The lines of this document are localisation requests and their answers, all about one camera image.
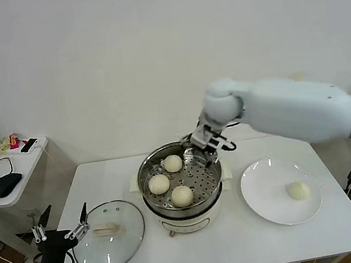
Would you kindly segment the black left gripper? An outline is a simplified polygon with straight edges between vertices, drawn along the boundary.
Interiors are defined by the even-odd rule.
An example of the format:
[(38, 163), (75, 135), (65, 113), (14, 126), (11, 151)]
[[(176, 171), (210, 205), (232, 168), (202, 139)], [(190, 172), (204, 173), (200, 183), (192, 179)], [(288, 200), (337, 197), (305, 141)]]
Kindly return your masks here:
[(50, 218), (51, 208), (51, 205), (46, 208), (31, 231), (35, 243), (38, 243), (37, 248), (42, 253), (41, 263), (65, 263), (67, 251), (76, 247), (78, 239), (82, 239), (90, 228), (87, 222), (87, 204), (83, 203), (78, 225), (73, 230), (52, 231), (46, 236), (45, 228)]

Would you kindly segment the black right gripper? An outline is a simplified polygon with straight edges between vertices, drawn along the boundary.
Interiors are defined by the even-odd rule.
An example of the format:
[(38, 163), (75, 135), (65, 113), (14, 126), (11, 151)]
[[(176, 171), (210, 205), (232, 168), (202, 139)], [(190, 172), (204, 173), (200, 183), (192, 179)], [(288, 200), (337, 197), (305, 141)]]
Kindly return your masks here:
[[(225, 137), (223, 137), (220, 133), (212, 131), (210, 127), (202, 123), (202, 121), (199, 121), (199, 126), (201, 127), (206, 147), (211, 150), (203, 153), (205, 158), (205, 166), (207, 167), (215, 164), (219, 160), (219, 155), (215, 150), (230, 150), (231, 145)], [(191, 135), (182, 137), (179, 142), (183, 147), (195, 146)]]

